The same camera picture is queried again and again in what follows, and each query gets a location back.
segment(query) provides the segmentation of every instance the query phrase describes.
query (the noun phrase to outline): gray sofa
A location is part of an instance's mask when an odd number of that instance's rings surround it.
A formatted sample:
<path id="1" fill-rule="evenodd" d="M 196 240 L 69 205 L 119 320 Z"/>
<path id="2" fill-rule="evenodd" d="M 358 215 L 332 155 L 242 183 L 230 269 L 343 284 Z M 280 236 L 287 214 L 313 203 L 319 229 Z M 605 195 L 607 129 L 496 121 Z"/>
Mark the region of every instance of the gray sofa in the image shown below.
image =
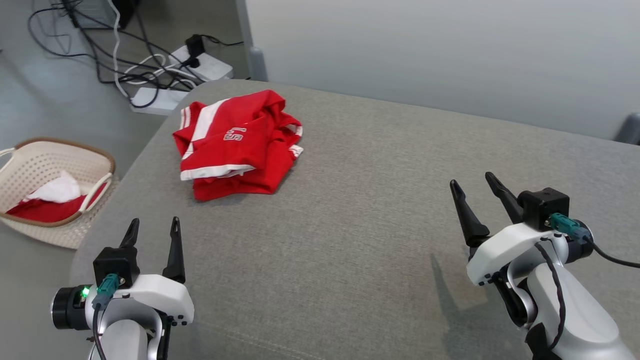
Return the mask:
<path id="1" fill-rule="evenodd" d="M 449 181 L 493 233 L 509 218 L 484 180 L 571 197 L 610 254 L 640 259 L 640 147 L 448 111 L 252 81 L 214 81 L 182 102 L 272 88 L 305 152 L 275 195 L 193 200 L 179 179 L 175 111 L 91 228 L 70 282 L 141 220 L 143 273 L 159 273 L 180 217 L 193 325 L 172 359 L 527 359 L 493 287 L 466 275 Z M 640 356 L 640 273 L 594 254 L 568 265 Z"/>

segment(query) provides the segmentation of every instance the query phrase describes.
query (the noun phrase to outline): red cloth in basket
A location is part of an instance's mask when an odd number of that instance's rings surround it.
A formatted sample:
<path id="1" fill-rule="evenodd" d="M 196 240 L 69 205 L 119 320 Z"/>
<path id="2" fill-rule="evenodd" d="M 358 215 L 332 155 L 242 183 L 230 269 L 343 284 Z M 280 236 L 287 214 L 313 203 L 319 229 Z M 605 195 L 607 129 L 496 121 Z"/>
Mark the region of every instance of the red cloth in basket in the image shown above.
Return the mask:
<path id="1" fill-rule="evenodd" d="M 106 184 L 102 184 L 95 195 L 92 197 L 89 205 L 96 201 L 97 197 L 102 194 Z M 71 201 L 58 204 L 57 202 L 44 201 L 41 199 L 31 199 L 28 201 L 20 201 L 12 209 L 7 211 L 8 215 L 15 217 L 39 221 L 39 222 L 59 222 L 70 218 L 73 214 L 77 213 L 82 206 L 86 195 L 77 197 Z"/>

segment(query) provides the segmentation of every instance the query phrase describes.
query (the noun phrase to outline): basket handle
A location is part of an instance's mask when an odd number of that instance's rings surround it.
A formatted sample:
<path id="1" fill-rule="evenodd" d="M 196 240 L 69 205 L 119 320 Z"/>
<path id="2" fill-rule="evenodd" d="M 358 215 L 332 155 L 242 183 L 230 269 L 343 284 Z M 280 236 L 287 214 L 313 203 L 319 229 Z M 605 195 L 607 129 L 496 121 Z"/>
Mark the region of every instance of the basket handle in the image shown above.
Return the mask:
<path id="1" fill-rule="evenodd" d="M 13 147 L 11 149 L 0 150 L 0 156 L 11 154 L 13 151 L 15 151 L 15 148 Z"/>
<path id="2" fill-rule="evenodd" d="M 14 152 L 14 151 L 15 151 L 15 148 L 13 148 L 13 147 L 12 147 L 11 149 L 0 150 L 0 158 L 1 158 L 3 155 L 11 154 L 11 153 L 12 153 L 12 152 Z M 4 164 L 4 166 L 3 166 L 3 167 L 0 167 L 0 172 L 1 172 L 2 170 L 4 170 L 4 168 L 6 168 L 6 167 L 9 165 L 9 162 L 11 162 L 11 159 L 9 159 L 9 161 L 7 161 L 7 162 L 6 162 L 6 164 Z"/>
<path id="3" fill-rule="evenodd" d="M 93 186 L 93 188 L 91 188 L 89 193 L 86 194 L 84 201 L 82 201 L 82 205 L 80 205 L 80 209 L 78 209 L 79 212 L 86 213 L 87 211 L 90 211 L 91 209 L 93 209 L 93 207 L 98 203 L 98 201 L 100 201 L 100 198 L 102 198 L 104 193 L 107 192 L 109 185 L 111 185 L 112 176 L 113 176 L 112 173 L 108 173 L 105 176 L 103 176 L 102 179 L 98 180 L 97 183 L 95 183 L 95 185 Z M 89 205 L 89 203 L 91 202 L 91 199 L 95 196 L 95 193 L 97 193 L 98 189 L 100 189 L 102 184 L 105 184 L 105 183 L 106 183 L 106 186 L 104 187 L 104 189 L 102 189 L 102 192 L 100 192 L 100 194 L 95 199 L 95 201 L 91 205 Z"/>

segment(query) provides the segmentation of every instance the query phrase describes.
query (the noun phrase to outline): white plastic basket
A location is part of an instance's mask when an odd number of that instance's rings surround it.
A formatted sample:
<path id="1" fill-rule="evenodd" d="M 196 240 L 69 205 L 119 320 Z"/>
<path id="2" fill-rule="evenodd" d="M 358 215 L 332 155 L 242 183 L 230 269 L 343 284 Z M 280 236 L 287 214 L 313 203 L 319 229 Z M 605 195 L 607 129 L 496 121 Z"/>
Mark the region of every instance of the white plastic basket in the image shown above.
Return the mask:
<path id="1" fill-rule="evenodd" d="M 118 179 L 115 160 L 102 150 L 54 138 L 33 138 L 0 151 L 11 159 L 0 168 L 0 220 L 34 239 L 77 249 Z M 66 170 L 87 194 L 77 213 L 59 222 L 38 222 L 6 214 L 27 195 Z M 100 193 L 100 187 L 106 184 Z"/>

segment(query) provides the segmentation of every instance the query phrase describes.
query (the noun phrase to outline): white wall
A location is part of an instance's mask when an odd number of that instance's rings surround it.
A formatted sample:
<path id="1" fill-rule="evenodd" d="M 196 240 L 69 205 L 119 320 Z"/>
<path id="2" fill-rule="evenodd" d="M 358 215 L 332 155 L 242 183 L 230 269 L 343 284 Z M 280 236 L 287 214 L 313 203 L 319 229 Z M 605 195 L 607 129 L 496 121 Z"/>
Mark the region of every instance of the white wall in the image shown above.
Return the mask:
<path id="1" fill-rule="evenodd" d="M 269 81 L 601 138 L 640 110 L 638 0 L 246 5 Z"/>

